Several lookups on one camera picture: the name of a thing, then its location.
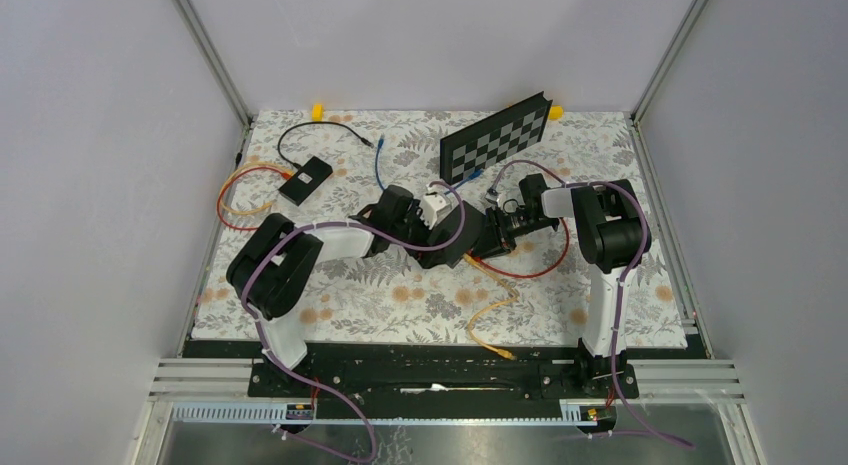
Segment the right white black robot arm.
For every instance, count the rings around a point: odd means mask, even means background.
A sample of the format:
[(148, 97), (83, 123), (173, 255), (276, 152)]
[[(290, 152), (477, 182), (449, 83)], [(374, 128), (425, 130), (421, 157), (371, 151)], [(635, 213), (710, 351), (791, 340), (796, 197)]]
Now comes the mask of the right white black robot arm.
[(519, 182), (522, 203), (513, 211), (490, 207), (474, 258), (510, 253), (519, 237), (564, 218), (574, 220), (579, 251), (590, 265), (590, 306), (580, 344), (591, 357), (612, 357), (625, 349), (621, 331), (632, 273), (650, 249), (651, 233), (627, 179), (553, 188), (540, 174)]

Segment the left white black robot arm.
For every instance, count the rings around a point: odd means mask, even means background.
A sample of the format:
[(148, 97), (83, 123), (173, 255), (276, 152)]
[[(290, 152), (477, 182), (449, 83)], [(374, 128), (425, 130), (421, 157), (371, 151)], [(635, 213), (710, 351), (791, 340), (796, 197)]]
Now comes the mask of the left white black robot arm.
[(256, 320), (263, 352), (275, 365), (272, 383), (288, 396), (309, 386), (301, 361), (307, 345), (296, 318), (288, 314), (302, 297), (318, 264), (374, 256), (396, 244), (410, 252), (433, 252), (450, 240), (432, 236), (437, 212), (425, 198), (392, 186), (378, 202), (343, 221), (304, 224), (269, 215), (236, 254), (226, 280)]

